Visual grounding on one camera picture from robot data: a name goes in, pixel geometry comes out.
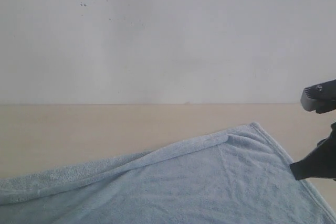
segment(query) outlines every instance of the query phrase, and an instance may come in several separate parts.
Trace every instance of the wall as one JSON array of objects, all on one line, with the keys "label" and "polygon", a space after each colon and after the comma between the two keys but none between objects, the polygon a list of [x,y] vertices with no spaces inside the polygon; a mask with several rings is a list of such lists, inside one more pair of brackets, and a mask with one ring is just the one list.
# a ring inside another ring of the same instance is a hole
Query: wall
[{"label": "wall", "polygon": [[0,0],[0,104],[297,102],[335,0]]}]

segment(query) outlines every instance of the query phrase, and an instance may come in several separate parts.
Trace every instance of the terry cloth fabric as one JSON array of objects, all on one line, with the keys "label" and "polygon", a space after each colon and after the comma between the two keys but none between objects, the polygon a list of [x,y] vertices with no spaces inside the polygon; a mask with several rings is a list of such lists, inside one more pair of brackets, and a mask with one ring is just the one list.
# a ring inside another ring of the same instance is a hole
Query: terry cloth fabric
[{"label": "terry cloth fabric", "polygon": [[0,223],[336,223],[257,123],[0,180]]}]

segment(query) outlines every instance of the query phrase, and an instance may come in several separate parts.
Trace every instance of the black device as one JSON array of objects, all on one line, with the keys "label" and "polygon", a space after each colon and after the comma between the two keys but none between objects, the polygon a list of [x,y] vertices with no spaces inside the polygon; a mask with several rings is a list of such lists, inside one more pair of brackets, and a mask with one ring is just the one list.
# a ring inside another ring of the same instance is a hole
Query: black device
[{"label": "black device", "polygon": [[[306,111],[318,114],[336,110],[336,80],[305,88],[301,104]],[[331,178],[336,180],[336,123],[331,134],[321,140],[304,159],[290,165],[296,180],[305,178]]]}]

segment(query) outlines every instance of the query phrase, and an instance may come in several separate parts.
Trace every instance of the light blue towel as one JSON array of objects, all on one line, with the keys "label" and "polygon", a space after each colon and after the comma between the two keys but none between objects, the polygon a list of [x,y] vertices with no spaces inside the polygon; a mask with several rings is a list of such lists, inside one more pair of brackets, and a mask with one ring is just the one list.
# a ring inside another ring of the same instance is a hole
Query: light blue towel
[{"label": "light blue towel", "polygon": [[0,223],[336,223],[258,124],[0,180]]}]

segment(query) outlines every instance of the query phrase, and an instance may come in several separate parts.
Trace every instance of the towel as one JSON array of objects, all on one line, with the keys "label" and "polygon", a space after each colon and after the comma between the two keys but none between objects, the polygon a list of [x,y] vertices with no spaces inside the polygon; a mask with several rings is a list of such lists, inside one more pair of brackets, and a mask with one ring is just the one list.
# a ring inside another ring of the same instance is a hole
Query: towel
[{"label": "towel", "polygon": [[257,123],[0,180],[0,223],[336,223]]}]

